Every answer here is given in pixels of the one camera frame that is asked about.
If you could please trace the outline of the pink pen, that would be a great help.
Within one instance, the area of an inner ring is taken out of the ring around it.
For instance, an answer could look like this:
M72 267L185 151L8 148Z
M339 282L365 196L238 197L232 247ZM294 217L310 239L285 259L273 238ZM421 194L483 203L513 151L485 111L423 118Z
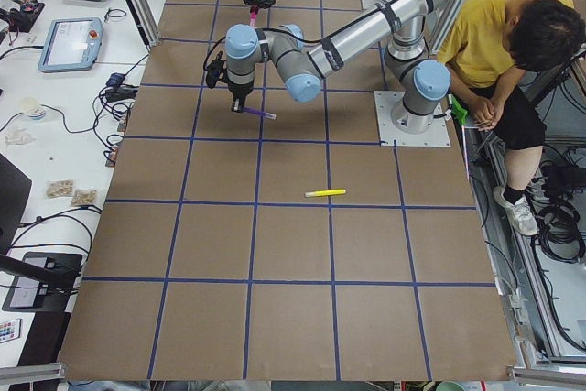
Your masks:
M257 15L258 15L258 6L252 5L250 7L250 19L249 19L249 26L250 27L256 26Z

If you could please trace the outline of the purple pen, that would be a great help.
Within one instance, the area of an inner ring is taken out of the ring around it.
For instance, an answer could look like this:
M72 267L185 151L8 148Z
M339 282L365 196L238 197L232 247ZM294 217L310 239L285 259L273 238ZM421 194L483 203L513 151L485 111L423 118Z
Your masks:
M276 120L277 119L277 116L275 114L272 114L272 113L269 113L269 112L265 112L265 111L262 111L262 110L258 110L258 109L254 109L254 108L244 107L243 108L243 111L245 113L248 113L248 114L254 114L254 115L259 116L261 118L267 118L267 119L270 119L270 120Z

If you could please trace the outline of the yellow pen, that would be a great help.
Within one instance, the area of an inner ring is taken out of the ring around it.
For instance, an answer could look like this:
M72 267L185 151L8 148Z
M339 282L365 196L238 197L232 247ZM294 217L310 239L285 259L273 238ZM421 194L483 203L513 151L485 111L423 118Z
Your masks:
M304 193L306 198L332 197L346 194L346 189L313 190Z

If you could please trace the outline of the near teach pendant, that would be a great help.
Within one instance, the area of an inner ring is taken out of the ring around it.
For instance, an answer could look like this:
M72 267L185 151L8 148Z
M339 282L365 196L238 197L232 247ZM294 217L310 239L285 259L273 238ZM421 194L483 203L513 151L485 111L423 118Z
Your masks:
M88 71L97 60L103 39L98 17L53 20L38 62L44 73Z

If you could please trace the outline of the person in yellow shirt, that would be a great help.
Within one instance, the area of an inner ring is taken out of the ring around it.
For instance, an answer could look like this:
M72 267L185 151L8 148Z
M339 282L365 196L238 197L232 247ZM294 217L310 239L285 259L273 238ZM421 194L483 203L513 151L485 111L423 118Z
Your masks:
M519 87L524 76L561 66L585 39L573 0L465 0L437 55L450 91L476 126L505 143L506 182L495 201L511 226L538 232L524 191L535 176L546 127Z

